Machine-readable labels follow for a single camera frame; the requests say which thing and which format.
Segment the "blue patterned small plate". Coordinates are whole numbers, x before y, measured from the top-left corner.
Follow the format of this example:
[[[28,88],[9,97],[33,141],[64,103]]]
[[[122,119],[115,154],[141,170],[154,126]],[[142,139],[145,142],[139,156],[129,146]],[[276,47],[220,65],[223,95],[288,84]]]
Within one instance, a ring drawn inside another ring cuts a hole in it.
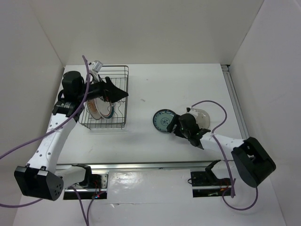
[[[154,114],[152,123],[158,131],[167,133],[167,127],[175,115],[176,113],[172,110],[161,109]]]

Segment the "green red rimmed white plate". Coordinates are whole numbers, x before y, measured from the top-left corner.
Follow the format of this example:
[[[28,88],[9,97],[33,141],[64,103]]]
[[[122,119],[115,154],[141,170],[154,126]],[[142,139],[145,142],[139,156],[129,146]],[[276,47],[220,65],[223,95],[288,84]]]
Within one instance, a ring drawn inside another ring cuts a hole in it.
[[[101,98],[95,99],[95,105],[97,111],[100,113],[100,115],[105,119],[110,119],[114,115],[114,104],[111,102],[105,102]]]

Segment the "orange sunburst white plate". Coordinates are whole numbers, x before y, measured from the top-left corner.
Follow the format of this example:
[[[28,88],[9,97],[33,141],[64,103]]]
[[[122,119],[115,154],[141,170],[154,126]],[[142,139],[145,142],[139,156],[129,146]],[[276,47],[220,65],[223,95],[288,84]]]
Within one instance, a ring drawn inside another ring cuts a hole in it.
[[[87,101],[87,109],[91,115],[91,117],[95,120],[100,120],[102,116],[98,112],[96,105],[95,105],[95,100],[88,100]]]

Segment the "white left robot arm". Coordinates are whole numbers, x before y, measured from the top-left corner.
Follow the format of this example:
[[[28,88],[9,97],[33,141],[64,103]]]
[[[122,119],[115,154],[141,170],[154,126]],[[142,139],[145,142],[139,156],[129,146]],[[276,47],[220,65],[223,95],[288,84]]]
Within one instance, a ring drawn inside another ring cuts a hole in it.
[[[104,81],[88,82],[84,81],[80,72],[69,71],[63,75],[62,86],[46,136],[27,164],[15,169],[14,177],[24,196],[55,201],[64,189],[73,184],[89,187],[93,175],[87,165],[73,164],[60,173],[55,172],[63,146],[86,101],[102,97],[115,103],[128,97],[128,93],[116,87],[108,76]]]

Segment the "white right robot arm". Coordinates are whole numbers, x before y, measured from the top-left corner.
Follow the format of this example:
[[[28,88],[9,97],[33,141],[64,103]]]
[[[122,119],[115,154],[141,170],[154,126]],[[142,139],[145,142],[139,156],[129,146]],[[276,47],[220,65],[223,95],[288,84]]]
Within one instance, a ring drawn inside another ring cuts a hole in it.
[[[241,179],[250,187],[256,188],[277,168],[256,138],[235,139],[201,129],[190,113],[174,116],[166,129],[187,139],[194,147],[230,153]]]

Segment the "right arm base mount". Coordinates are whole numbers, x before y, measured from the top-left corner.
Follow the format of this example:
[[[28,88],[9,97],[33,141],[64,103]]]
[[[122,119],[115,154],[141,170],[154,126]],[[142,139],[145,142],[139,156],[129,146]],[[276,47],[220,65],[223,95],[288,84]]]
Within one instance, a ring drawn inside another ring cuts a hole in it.
[[[212,171],[221,160],[215,160],[203,171],[192,171],[187,182],[192,186],[193,198],[231,196],[229,178],[218,178]]]

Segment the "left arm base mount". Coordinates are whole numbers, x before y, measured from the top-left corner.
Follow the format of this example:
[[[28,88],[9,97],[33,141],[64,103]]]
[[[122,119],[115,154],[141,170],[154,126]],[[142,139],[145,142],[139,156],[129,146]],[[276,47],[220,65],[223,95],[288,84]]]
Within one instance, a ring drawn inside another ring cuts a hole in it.
[[[58,175],[64,182],[64,200],[107,198],[107,173],[93,173],[88,165],[74,164],[59,171]]]

